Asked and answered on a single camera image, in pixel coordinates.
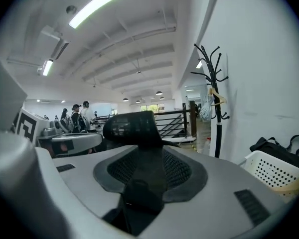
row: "backpack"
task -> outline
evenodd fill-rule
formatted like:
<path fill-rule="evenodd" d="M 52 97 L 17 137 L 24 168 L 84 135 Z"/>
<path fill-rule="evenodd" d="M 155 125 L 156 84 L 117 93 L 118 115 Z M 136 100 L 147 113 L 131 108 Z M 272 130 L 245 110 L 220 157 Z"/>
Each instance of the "backpack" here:
<path fill-rule="evenodd" d="M 78 129 L 79 129 L 79 132 L 86 130 L 86 126 L 85 126 L 84 120 L 83 120 L 83 118 L 82 118 L 82 116 L 81 116 L 80 114 L 79 114 L 79 116 L 78 116 L 78 121 L 77 121 L 77 123 L 78 123 Z M 71 130 L 74 129 L 74 123 L 73 123 L 72 116 L 71 116 L 70 119 L 69 119 L 69 129 L 70 129 L 70 128 L 71 128 Z"/>
<path fill-rule="evenodd" d="M 295 167 L 299 168 L 299 149 L 295 154 L 290 153 L 292 142 L 295 138 L 299 137 L 298 135 L 293 136 L 290 139 L 290 144 L 287 148 L 282 147 L 274 137 L 269 138 L 268 140 L 261 137 L 256 144 L 250 147 L 251 151 L 260 150 L 265 152 L 275 158 L 278 158 L 284 162 L 287 162 Z"/>
<path fill-rule="evenodd" d="M 60 120 L 60 126 L 65 133 L 70 133 L 73 128 L 74 124 L 71 117 L 67 114 L 65 118 Z"/>

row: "mesh panel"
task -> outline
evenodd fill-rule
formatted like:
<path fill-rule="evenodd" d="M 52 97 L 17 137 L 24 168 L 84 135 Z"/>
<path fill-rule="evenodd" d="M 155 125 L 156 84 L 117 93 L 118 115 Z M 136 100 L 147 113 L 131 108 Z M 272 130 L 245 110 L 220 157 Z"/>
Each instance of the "mesh panel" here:
<path fill-rule="evenodd" d="M 181 185 L 187 181 L 191 175 L 189 165 L 166 150 L 163 151 L 163 165 L 168 189 Z"/>
<path fill-rule="evenodd" d="M 127 184 L 136 169 L 137 150 L 133 150 L 128 155 L 110 164 L 107 168 L 108 173 L 115 179 Z"/>

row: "ceiling light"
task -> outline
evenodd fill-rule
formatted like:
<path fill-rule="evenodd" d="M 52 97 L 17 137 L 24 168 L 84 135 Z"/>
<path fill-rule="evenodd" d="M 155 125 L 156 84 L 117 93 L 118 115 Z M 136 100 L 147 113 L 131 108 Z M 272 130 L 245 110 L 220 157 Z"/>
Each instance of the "ceiling light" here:
<path fill-rule="evenodd" d="M 112 0 L 92 0 L 86 6 L 83 7 L 70 21 L 69 25 L 73 28 L 77 28 L 88 16 L 90 16 L 97 9 L 107 4 Z"/>
<path fill-rule="evenodd" d="M 196 66 L 196 69 L 199 69 L 199 68 L 201 68 L 202 66 L 203 66 L 203 65 L 202 65 L 201 61 L 199 61 L 198 65 Z"/>
<path fill-rule="evenodd" d="M 44 66 L 43 66 L 43 76 L 47 76 L 50 68 L 53 64 L 53 60 L 49 59 L 48 61 L 45 62 Z"/>

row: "wooden hanger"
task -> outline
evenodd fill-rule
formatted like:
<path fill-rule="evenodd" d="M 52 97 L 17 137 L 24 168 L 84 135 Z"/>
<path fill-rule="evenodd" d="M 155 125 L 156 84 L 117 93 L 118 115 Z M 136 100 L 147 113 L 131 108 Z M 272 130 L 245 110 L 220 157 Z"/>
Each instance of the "wooden hanger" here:
<path fill-rule="evenodd" d="M 220 105 L 220 104 L 226 104 L 227 103 L 227 100 L 224 97 L 222 97 L 220 94 L 218 94 L 214 88 L 210 88 L 208 94 L 209 95 L 215 95 L 216 97 L 219 98 L 219 101 L 220 101 L 219 103 L 213 104 L 211 106 L 217 106 L 217 105 Z"/>

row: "coat rack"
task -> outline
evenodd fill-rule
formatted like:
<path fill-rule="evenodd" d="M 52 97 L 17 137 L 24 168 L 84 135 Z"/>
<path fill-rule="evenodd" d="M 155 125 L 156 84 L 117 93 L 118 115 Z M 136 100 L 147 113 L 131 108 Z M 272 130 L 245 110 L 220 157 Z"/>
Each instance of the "coat rack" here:
<path fill-rule="evenodd" d="M 208 71 L 209 71 L 209 74 L 210 74 L 210 77 L 206 74 L 203 74 L 203 73 L 196 73 L 196 72 L 191 72 L 191 73 L 205 76 L 206 80 L 208 82 L 210 82 L 210 84 L 208 84 L 208 85 L 211 85 L 211 87 L 213 87 L 215 89 L 216 93 L 218 94 L 219 92 L 218 92 L 217 82 L 223 82 L 223 81 L 228 79 L 228 76 L 225 77 L 222 80 L 217 79 L 217 74 L 219 72 L 221 72 L 221 69 L 217 71 L 217 67 L 218 67 L 220 57 L 221 57 L 221 53 L 218 54 L 218 59 L 217 59 L 215 69 L 214 69 L 214 66 L 211 62 L 211 58 L 212 58 L 213 54 L 215 53 L 215 51 L 219 49 L 219 46 L 210 54 L 209 58 L 208 58 L 208 55 L 206 53 L 206 50 L 205 50 L 204 46 L 201 46 L 201 48 L 199 48 L 196 44 L 194 44 L 194 46 L 203 54 L 204 58 L 201 58 L 199 60 L 200 61 L 201 60 L 205 61 L 206 65 L 207 65 L 207 68 L 208 68 Z M 217 105 L 215 105 L 215 116 L 212 117 L 212 119 L 217 117 L 215 157 L 219 158 L 220 147 L 221 147 L 221 136 L 222 136 L 222 123 L 221 123 L 221 120 L 227 120 L 227 119 L 229 119 L 229 116 L 226 116 L 227 113 L 224 113 L 224 115 L 221 115 L 220 100 L 218 98 L 218 95 L 214 94 L 213 96 L 214 96 L 214 103 L 217 104 Z"/>

